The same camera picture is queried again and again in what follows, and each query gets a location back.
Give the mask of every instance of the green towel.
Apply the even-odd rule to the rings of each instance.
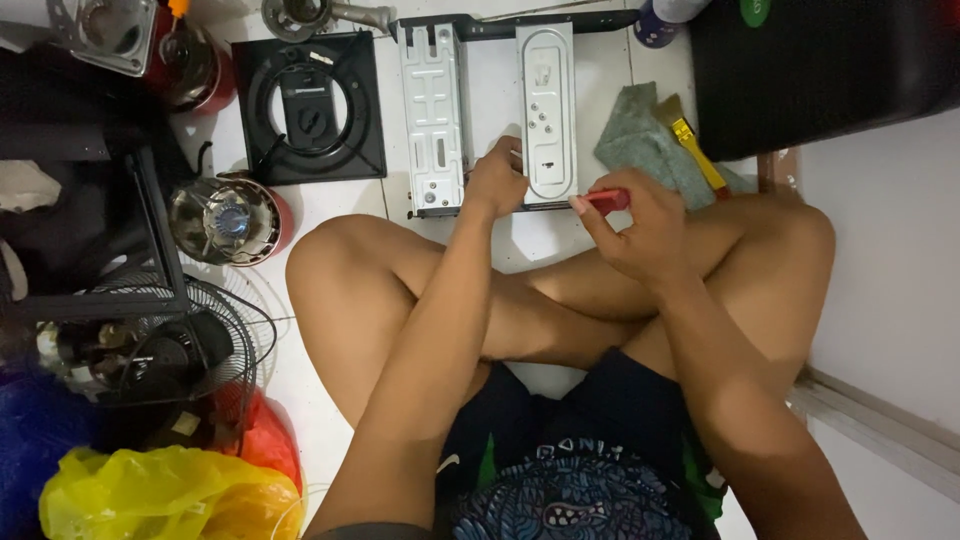
[[[716,198],[697,161],[653,115],[656,104],[656,83],[624,86],[593,155],[607,170],[643,169],[661,184],[680,191],[688,210],[713,204]],[[727,167],[717,165],[717,170],[733,192],[756,192],[755,184]]]

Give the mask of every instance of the paintbrush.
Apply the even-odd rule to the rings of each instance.
[[[732,194],[730,188],[727,186],[727,181],[720,176],[717,168],[713,166],[713,163],[704,155],[704,151],[700,149],[700,144],[697,143],[697,137],[693,134],[693,130],[690,129],[689,122],[684,118],[684,106],[680,102],[680,96],[673,94],[666,98],[663,103],[654,107],[654,116],[656,116],[661,124],[677,136],[680,145],[697,160],[697,164],[700,165],[700,170],[703,171],[704,177],[707,179],[707,184],[710,184],[710,188],[713,189],[717,200],[724,201],[730,199]]]

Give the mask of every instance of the spray can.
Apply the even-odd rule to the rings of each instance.
[[[673,41],[683,25],[704,10],[710,0],[645,0],[634,34],[643,45],[660,49]]]

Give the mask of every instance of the hand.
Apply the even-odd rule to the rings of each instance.
[[[522,143],[515,136],[502,136],[490,152],[477,160],[467,183],[464,207],[484,206],[496,217],[513,213],[523,202],[530,181],[522,175]]]
[[[589,192],[616,188],[630,192],[634,217],[634,224],[620,233],[587,199],[570,197],[570,205],[596,242],[600,256],[654,292],[677,278],[689,277],[692,270],[684,254],[684,199],[680,194],[633,168],[601,178]]]

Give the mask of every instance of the dark blue shorts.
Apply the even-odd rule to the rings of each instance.
[[[499,471],[522,463],[539,445],[578,437],[643,456],[667,478],[690,484],[707,514],[719,517],[726,486],[717,487],[680,386],[619,349],[606,351],[560,400],[531,395],[510,369],[495,363],[446,438],[438,502],[475,489],[491,465]]]

